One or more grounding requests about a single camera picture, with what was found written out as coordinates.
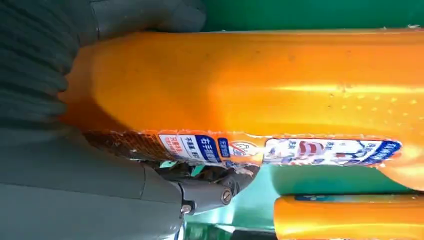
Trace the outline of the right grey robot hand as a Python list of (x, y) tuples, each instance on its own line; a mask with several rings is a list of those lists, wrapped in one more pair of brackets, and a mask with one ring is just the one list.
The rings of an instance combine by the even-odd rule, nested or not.
[(256, 177), (227, 170), (211, 187), (168, 180), (91, 146), (60, 121), (81, 47), (143, 29), (198, 32), (200, 0), (3, 0), (0, 3), (0, 237), (165, 240), (192, 211), (223, 206)]

